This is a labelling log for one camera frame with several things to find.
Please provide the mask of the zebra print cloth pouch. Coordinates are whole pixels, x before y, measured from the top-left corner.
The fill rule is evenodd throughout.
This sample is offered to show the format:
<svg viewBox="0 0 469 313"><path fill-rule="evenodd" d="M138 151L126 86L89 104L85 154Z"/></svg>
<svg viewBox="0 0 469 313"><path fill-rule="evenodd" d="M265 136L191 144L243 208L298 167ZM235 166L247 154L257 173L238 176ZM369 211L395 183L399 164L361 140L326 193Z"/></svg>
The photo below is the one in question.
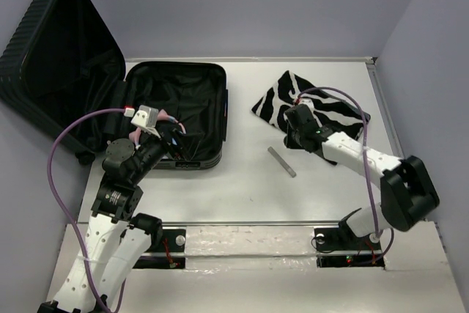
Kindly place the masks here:
<svg viewBox="0 0 469 313"><path fill-rule="evenodd" d="M307 105L322 133L344 132L357 140L371 120L371 116L339 97L318 89L311 82L286 71L259 99L251 111L267 124L287 135L285 111L293 106ZM314 153L320 158L322 150Z"/></svg>

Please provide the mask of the checkered slim rectangular box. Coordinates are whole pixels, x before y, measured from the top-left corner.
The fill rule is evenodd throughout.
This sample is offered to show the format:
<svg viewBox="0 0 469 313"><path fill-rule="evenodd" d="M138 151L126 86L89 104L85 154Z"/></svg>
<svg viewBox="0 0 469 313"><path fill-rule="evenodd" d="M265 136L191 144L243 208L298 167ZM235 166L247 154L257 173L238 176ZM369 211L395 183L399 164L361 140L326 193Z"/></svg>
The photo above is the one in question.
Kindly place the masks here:
<svg viewBox="0 0 469 313"><path fill-rule="evenodd" d="M267 151L274 157L274 159L281 165L281 167L289 174L290 177L297 176L294 169L277 153L273 147L268 147Z"/></svg>

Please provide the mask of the black hard-shell suitcase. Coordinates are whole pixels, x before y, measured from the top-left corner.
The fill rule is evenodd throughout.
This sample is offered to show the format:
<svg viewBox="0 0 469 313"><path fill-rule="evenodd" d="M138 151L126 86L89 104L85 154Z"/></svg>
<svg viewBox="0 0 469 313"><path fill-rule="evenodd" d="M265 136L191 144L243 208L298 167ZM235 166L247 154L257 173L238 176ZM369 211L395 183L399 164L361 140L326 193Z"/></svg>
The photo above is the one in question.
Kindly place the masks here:
<svg viewBox="0 0 469 313"><path fill-rule="evenodd" d="M131 123L117 108L163 109L188 133L191 169L219 163L226 138L225 70L213 63L146 61L127 68L91 0L32 0L1 55L1 100L87 165Z"/></svg>

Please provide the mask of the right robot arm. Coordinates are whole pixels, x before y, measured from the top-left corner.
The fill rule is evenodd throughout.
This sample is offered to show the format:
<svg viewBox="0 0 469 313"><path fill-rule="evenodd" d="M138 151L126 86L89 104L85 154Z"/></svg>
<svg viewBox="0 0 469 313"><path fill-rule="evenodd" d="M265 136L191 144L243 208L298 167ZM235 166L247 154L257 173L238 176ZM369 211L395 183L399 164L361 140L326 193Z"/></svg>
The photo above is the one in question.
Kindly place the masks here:
<svg viewBox="0 0 469 313"><path fill-rule="evenodd" d="M410 230L440 204L424 162L414 155L398 158L366 149L333 125L318 125L312 110L304 103L285 112L288 148L314 153L333 165L342 165L365 177L380 190L380 201L371 201L338 223L328 240L345 248L355 248L373 232Z"/></svg>

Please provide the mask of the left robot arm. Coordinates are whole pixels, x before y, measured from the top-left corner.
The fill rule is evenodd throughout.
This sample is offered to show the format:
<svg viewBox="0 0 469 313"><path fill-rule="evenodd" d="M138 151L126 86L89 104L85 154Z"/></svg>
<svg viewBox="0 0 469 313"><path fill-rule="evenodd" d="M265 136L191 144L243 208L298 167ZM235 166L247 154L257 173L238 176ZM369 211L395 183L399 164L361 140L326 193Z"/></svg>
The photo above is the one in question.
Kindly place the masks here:
<svg viewBox="0 0 469 313"><path fill-rule="evenodd" d="M188 161L191 135L177 122L137 126L128 138L111 142L103 179L85 232L73 225L80 246L63 285L39 312L118 312L125 280L146 251L162 242L162 221L136 213L139 183L166 155Z"/></svg>

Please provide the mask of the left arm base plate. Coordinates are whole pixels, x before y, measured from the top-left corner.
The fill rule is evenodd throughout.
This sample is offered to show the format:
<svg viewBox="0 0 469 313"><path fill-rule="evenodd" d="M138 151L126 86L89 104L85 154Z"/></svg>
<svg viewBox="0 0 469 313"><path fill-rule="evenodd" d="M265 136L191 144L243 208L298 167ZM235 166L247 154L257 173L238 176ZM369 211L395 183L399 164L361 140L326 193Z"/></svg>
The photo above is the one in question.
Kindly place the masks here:
<svg viewBox="0 0 469 313"><path fill-rule="evenodd" d="M185 268L186 230L166 228L163 237L140 256L134 269L182 270Z"/></svg>

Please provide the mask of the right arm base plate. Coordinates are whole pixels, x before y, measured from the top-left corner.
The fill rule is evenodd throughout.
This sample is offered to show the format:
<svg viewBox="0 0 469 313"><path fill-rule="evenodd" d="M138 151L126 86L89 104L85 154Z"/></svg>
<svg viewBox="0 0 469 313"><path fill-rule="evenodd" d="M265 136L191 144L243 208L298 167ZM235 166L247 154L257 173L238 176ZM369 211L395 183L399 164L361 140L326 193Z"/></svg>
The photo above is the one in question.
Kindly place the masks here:
<svg viewBox="0 0 469 313"><path fill-rule="evenodd" d="M368 237L342 240L335 227L314 230L311 245L316 251L319 268L384 268L380 243Z"/></svg>

